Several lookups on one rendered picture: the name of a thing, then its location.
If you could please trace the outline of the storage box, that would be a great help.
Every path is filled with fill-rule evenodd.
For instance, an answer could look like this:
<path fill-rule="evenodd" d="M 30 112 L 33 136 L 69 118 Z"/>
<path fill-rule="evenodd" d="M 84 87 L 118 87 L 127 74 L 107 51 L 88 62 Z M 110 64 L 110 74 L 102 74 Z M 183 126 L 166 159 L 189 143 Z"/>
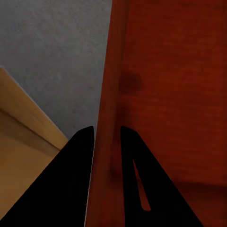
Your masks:
<path fill-rule="evenodd" d="M 125 227 L 122 126 L 204 227 L 227 227 L 227 0 L 113 0 L 85 227 Z"/>

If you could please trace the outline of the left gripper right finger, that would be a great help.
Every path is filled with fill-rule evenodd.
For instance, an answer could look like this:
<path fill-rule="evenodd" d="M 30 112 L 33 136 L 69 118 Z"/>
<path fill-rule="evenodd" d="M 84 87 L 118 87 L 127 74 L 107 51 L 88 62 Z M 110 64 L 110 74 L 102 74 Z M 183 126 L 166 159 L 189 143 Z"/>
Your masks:
<path fill-rule="evenodd" d="M 140 135 L 121 127 L 125 227 L 204 227 Z M 142 208 L 137 167 L 151 211 Z"/>

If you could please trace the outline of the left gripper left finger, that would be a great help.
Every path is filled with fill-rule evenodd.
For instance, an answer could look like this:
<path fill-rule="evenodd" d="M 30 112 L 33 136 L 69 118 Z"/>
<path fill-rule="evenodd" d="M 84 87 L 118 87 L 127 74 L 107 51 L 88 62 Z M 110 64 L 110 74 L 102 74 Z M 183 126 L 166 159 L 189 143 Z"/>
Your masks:
<path fill-rule="evenodd" d="M 0 227 L 85 227 L 94 127 L 79 130 L 1 219 Z"/>

